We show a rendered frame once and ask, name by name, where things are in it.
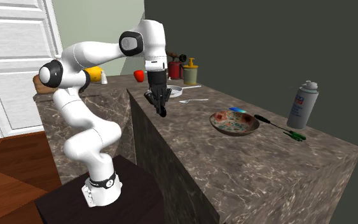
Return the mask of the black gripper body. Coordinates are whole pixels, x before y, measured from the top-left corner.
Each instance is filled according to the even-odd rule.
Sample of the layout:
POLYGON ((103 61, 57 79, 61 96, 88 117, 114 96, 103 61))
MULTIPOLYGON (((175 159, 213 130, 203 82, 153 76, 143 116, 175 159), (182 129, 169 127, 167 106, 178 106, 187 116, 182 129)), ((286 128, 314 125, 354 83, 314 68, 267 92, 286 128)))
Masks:
POLYGON ((167 75, 165 70, 162 71, 149 71, 148 83, 151 95, 153 97, 166 97, 167 96, 167 75))

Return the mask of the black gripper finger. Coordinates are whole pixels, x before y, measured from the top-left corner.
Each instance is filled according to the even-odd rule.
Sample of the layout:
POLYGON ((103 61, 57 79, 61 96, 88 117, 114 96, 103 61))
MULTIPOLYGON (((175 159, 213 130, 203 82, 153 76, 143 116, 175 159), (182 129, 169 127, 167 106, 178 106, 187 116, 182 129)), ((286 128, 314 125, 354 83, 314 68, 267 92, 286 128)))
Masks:
POLYGON ((161 117, 166 117, 167 110, 165 109, 165 103, 169 100, 171 95, 170 88, 156 88, 154 89, 154 99, 156 104, 156 112, 161 117))
POLYGON ((147 92, 144 94, 145 98, 148 100, 148 102, 152 105, 154 105, 154 97, 153 97, 153 93, 152 91, 149 89, 147 90, 147 92))

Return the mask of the small grey pan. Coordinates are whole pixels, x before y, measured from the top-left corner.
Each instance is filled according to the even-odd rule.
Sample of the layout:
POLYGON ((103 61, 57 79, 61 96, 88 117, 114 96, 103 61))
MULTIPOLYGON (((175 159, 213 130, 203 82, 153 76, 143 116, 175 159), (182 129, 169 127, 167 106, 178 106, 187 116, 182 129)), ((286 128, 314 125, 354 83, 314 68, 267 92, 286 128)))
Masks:
POLYGON ((198 87, 200 87, 200 85, 193 85, 193 86, 188 86, 188 87, 180 87, 177 85, 167 85, 167 88, 171 89, 170 98, 179 97, 180 95, 182 95, 182 92, 184 89, 198 88, 198 87))

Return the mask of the red blowtorch canister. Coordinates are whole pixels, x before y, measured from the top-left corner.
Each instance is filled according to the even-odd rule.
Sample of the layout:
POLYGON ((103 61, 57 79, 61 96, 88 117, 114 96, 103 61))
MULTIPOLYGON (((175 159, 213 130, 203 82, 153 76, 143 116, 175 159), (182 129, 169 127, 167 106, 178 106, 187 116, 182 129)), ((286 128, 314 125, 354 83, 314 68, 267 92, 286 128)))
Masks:
POLYGON ((172 60, 168 63, 168 74, 171 80, 183 79, 183 64, 186 62, 187 56, 185 54, 177 55, 176 53, 167 52, 172 60))

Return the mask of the olive pump dispenser yellow top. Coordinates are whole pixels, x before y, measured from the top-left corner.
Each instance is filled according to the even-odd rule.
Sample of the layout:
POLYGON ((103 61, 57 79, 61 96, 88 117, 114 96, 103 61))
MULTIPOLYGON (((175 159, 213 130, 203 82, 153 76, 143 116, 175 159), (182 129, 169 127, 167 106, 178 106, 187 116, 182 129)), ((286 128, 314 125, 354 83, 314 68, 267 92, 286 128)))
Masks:
POLYGON ((183 65, 183 80, 185 85, 196 85, 198 66, 193 63, 194 58, 190 57, 189 62, 183 65))

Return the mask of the yellow round object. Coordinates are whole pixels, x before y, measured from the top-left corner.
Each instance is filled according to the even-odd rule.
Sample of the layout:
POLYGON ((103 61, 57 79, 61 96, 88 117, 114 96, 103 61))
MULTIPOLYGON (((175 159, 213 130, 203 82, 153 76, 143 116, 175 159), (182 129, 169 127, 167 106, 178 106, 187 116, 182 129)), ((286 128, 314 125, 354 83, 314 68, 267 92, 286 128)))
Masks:
POLYGON ((86 68, 85 71, 90 75, 91 82, 100 82, 103 69, 99 66, 86 68))

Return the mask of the patterned ceramic bowl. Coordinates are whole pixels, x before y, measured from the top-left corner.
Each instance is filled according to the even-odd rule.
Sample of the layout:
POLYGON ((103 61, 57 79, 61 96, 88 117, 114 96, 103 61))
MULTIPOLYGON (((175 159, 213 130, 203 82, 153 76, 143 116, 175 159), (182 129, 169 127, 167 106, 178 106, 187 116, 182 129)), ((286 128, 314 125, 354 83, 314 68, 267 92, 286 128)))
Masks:
POLYGON ((211 125, 229 136, 246 136, 253 133, 260 123, 252 115, 236 111, 219 111, 209 117, 211 125))

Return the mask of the dark robot stand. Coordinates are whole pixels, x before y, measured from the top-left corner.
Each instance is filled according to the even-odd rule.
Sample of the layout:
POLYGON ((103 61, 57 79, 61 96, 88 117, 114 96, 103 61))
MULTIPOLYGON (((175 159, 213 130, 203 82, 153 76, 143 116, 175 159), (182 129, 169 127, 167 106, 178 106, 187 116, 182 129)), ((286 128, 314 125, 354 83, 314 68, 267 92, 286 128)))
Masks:
POLYGON ((44 224, 165 224, 163 195, 154 177, 118 155, 114 168, 123 183, 118 200, 88 207, 81 192, 85 173, 35 200, 44 224))

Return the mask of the brown bread loaf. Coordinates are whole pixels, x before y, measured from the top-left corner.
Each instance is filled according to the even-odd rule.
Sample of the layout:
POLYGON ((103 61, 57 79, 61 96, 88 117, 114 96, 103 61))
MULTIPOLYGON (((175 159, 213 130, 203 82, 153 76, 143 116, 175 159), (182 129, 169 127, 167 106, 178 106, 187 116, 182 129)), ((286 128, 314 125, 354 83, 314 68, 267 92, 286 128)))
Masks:
POLYGON ((35 75, 32 80, 33 80, 33 84, 36 89, 36 92, 38 94, 49 94, 49 93, 54 93, 55 91, 57 91, 57 88, 47 87, 44 84, 42 84, 41 80, 39 79, 38 74, 35 75))

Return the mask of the white panelled door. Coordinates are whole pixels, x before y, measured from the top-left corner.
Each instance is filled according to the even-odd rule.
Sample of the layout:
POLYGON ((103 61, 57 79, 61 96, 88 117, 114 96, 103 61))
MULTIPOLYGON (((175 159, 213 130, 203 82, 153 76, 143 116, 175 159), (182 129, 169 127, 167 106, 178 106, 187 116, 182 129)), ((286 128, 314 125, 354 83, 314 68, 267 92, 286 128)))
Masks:
POLYGON ((52 0, 0 0, 0 138, 43 130, 32 79, 61 52, 52 0))

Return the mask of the grey spray can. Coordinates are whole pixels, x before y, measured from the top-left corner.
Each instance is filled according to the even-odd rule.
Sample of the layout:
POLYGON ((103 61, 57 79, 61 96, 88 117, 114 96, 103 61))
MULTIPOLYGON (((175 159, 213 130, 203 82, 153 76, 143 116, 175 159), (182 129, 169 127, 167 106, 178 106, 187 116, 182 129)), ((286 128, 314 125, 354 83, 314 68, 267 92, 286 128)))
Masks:
POLYGON ((287 126, 292 129, 304 129, 319 95, 316 82, 307 80, 302 84, 294 98, 287 119, 287 126))

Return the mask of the green-handled screwdriver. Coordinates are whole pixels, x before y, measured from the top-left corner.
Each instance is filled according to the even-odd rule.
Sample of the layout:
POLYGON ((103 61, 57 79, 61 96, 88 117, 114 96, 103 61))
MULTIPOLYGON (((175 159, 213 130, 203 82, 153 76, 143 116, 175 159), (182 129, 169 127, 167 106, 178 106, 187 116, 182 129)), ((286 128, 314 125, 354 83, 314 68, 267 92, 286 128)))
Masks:
POLYGON ((273 124, 271 121, 269 121, 268 119, 266 119, 263 116, 254 115, 254 117, 259 121, 262 121, 264 123, 267 123, 267 124, 273 125, 274 127, 282 129, 284 134, 288 135, 290 138, 292 138, 292 139, 294 139, 296 141, 305 141, 306 140, 306 137, 304 135, 301 135, 301 134, 299 134, 297 132, 294 132, 294 131, 287 130, 287 129, 284 129, 282 127, 279 127, 278 125, 273 124))

